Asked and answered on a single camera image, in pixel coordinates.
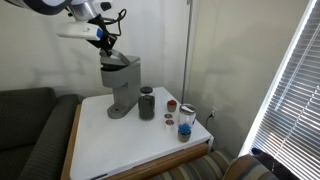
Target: metal canister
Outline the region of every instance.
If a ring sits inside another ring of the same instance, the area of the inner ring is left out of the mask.
[[[188,124],[190,127],[196,120],[196,108],[191,104],[181,104],[179,107],[179,124]]]

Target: white table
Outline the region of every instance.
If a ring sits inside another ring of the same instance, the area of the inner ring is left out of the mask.
[[[114,102],[112,95],[90,97],[83,101],[71,179],[110,177],[159,157],[210,140],[212,135],[198,122],[192,127],[190,140],[178,140],[177,126],[172,132],[165,129],[167,101],[174,99],[164,88],[154,88],[155,117],[150,121],[139,118],[138,105],[121,119],[110,119],[107,108]],[[177,124],[178,107],[173,115]]]

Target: couch cushion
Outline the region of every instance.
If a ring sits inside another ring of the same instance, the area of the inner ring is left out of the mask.
[[[33,145],[0,151],[0,179],[17,179],[26,164]]]
[[[233,158],[226,149],[214,151],[209,155],[182,164],[151,179],[221,179]]]
[[[245,155],[232,161],[223,179],[276,180],[278,178],[254,157]]]
[[[55,102],[51,88],[0,92],[0,150],[34,144]]]

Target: cable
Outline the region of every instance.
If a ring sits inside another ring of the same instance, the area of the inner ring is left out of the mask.
[[[121,21],[126,15],[127,15],[127,10],[126,10],[126,9],[122,9],[122,10],[118,13],[118,18],[117,18],[116,20],[115,20],[115,19],[110,19],[110,18],[103,18],[105,25],[111,25],[111,24],[114,24],[114,23],[118,23],[119,34],[110,33],[110,35],[113,35],[113,36],[121,36],[122,32],[121,32],[120,21]]]
[[[210,114],[208,117],[207,117],[207,120],[206,120],[206,130],[208,130],[208,120],[210,118],[212,118],[212,121],[214,121],[214,117],[215,117],[215,113],[214,114]],[[218,146],[218,141],[217,141],[217,138],[213,138],[213,142],[216,144],[216,146]]]
[[[214,115],[213,115],[213,114],[210,114],[210,115],[208,116],[207,120],[206,120],[206,129],[207,129],[207,130],[208,130],[208,120],[209,120],[211,117],[213,118],[212,120],[214,120]]]

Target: glass jar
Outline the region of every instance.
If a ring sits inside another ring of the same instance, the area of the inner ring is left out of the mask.
[[[179,124],[188,124],[193,126],[196,120],[196,108],[191,104],[181,104],[179,107]]]
[[[141,119],[150,120],[154,117],[155,95],[151,87],[145,86],[140,89],[138,101],[139,116]]]

